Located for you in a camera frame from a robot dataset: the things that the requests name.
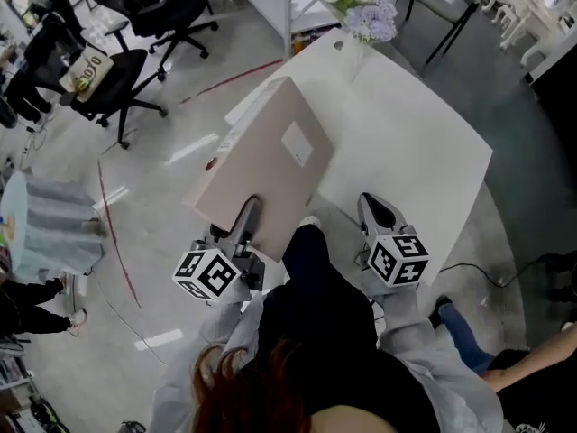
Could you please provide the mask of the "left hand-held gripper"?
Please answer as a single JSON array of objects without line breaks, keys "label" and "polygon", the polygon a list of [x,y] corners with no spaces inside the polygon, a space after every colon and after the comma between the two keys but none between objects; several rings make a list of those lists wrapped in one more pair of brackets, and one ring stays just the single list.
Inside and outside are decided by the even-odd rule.
[{"label": "left hand-held gripper", "polygon": [[244,203],[231,233],[211,224],[185,251],[172,280],[191,297],[218,304],[245,302],[261,291],[265,263],[250,250],[261,218],[261,200]]}]

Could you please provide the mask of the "person's left forearm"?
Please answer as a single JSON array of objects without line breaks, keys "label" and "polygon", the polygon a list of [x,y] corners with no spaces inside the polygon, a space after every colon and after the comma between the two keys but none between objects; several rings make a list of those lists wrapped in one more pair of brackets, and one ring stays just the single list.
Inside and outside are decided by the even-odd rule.
[{"label": "person's left forearm", "polygon": [[219,336],[206,338],[211,350],[203,363],[204,374],[208,374],[209,369],[215,370],[228,355],[232,356],[233,373],[254,359],[264,299],[261,292],[256,292],[249,301],[227,304],[223,316],[211,322],[211,330],[217,330]]}]

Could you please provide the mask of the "black and white machine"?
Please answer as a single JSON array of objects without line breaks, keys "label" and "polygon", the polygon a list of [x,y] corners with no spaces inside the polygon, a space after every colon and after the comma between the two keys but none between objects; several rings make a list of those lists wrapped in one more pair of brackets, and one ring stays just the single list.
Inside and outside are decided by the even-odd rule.
[{"label": "black and white machine", "polygon": [[569,253],[546,253],[540,261],[547,277],[553,281],[548,291],[548,299],[554,304],[570,306],[560,330],[577,323],[577,250]]}]

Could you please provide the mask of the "person's right forearm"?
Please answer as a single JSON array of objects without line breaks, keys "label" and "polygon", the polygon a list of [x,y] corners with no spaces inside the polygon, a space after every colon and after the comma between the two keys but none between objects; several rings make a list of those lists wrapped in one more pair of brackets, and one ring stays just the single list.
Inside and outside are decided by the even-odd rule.
[{"label": "person's right forearm", "polygon": [[366,281],[362,290],[383,311],[384,330],[379,333],[379,343],[385,351],[408,359],[425,353],[455,350],[449,337],[439,336],[419,310],[415,288],[392,289],[379,281]]}]

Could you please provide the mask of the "round table with blue cloth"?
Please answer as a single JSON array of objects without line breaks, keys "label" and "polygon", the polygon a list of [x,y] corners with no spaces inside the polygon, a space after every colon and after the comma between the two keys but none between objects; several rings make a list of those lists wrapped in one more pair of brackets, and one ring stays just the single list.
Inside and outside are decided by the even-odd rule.
[{"label": "round table with blue cloth", "polygon": [[95,201],[76,183],[16,171],[0,196],[0,227],[12,272],[82,275],[103,257]]}]

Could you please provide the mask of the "white ornate dressing table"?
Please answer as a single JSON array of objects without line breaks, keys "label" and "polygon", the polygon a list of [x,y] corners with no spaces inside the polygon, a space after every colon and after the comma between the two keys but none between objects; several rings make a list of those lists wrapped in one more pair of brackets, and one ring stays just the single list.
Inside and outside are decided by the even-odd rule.
[{"label": "white ornate dressing table", "polygon": [[535,39],[521,56],[522,67],[536,54],[551,55],[577,29],[577,0],[489,0],[481,10],[486,13],[496,3],[500,7],[491,22],[503,28],[499,45],[502,51],[527,35]]}]

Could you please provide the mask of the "person's torso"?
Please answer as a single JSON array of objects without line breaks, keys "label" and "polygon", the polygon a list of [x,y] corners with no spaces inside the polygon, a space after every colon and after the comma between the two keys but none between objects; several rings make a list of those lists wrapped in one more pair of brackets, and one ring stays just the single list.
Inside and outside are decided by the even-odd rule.
[{"label": "person's torso", "polygon": [[397,433],[501,433],[490,386],[431,326],[362,340],[281,339],[256,353],[209,329],[179,356],[155,392],[150,433],[311,433],[319,412],[344,406]]}]

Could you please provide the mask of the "black office chair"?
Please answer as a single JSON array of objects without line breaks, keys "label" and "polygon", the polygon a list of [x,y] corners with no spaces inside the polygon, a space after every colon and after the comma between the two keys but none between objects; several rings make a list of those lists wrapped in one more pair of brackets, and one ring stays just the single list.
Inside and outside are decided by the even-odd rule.
[{"label": "black office chair", "polygon": [[209,56],[207,48],[191,37],[193,33],[206,28],[213,31],[218,29],[215,21],[193,26],[204,12],[212,13],[209,0],[95,0],[105,8],[113,10],[126,18],[124,22],[112,26],[105,35],[113,35],[124,51],[128,50],[122,35],[122,30],[131,26],[134,35],[142,38],[155,37],[156,42],[150,45],[149,53],[163,44],[168,44],[159,67],[157,78],[164,81],[167,72],[164,63],[182,42],[199,50],[200,57],[206,59]]},{"label": "black office chair", "polygon": [[59,78],[87,46],[99,50],[84,37],[73,34],[66,24],[45,22],[24,51],[24,73],[35,87],[59,94],[62,106],[70,107],[88,120],[96,119],[104,128],[108,126],[108,118],[118,114],[117,142],[126,150],[129,143],[124,139],[124,128],[130,108],[154,110],[162,117],[168,115],[168,110],[162,106],[137,98],[157,78],[157,74],[152,74],[143,82],[138,81],[147,59],[147,51],[143,49],[107,55],[113,60],[114,66],[92,97],[86,103],[81,103],[76,93],[69,93],[60,85]]}]

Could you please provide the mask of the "person's legs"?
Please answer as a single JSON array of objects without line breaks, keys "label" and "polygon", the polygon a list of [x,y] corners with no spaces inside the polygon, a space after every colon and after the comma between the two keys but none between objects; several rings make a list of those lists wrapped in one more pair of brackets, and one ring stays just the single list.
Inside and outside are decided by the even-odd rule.
[{"label": "person's legs", "polygon": [[369,353],[377,334],[367,297],[331,264],[325,235],[300,226],[282,261],[289,280],[266,295],[259,326],[259,352],[281,341],[291,345]]}]

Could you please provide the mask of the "beige cardboard box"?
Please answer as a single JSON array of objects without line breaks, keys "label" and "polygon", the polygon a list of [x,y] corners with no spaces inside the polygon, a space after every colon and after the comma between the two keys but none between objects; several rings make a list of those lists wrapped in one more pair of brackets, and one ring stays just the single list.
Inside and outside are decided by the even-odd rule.
[{"label": "beige cardboard box", "polygon": [[261,215],[252,243],[278,262],[333,154],[331,140],[293,79],[276,78],[221,141],[184,203],[229,231],[244,203],[257,197]]}]

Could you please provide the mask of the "white and purple flower bouquet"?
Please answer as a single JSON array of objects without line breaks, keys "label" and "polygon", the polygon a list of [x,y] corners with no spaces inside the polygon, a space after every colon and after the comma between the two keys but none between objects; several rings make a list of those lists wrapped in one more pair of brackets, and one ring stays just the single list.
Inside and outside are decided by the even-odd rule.
[{"label": "white and purple flower bouquet", "polygon": [[388,42],[397,35],[398,14],[393,0],[324,0],[355,39],[366,43]]}]

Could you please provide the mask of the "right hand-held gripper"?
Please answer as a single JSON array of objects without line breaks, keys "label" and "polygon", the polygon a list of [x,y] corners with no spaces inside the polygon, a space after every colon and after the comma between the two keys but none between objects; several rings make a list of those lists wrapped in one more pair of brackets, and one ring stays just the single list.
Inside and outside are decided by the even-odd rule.
[{"label": "right hand-held gripper", "polygon": [[389,288],[417,285],[429,263],[429,252],[416,229],[385,199],[363,192],[357,202],[363,249],[355,263],[372,271]]}]

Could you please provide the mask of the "beige tote bag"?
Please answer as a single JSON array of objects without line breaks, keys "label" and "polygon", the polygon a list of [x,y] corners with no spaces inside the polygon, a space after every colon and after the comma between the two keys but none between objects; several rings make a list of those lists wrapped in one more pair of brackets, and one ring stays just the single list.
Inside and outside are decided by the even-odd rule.
[{"label": "beige tote bag", "polygon": [[87,46],[60,76],[59,83],[67,92],[76,93],[81,103],[86,103],[113,66],[110,57]]}]

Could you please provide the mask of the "white flower vase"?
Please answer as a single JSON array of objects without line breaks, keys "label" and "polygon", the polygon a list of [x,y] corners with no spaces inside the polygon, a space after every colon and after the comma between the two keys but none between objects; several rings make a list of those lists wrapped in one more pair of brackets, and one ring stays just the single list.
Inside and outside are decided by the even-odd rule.
[{"label": "white flower vase", "polygon": [[360,73],[366,56],[373,48],[372,43],[352,39],[349,58],[349,80],[353,82]]}]

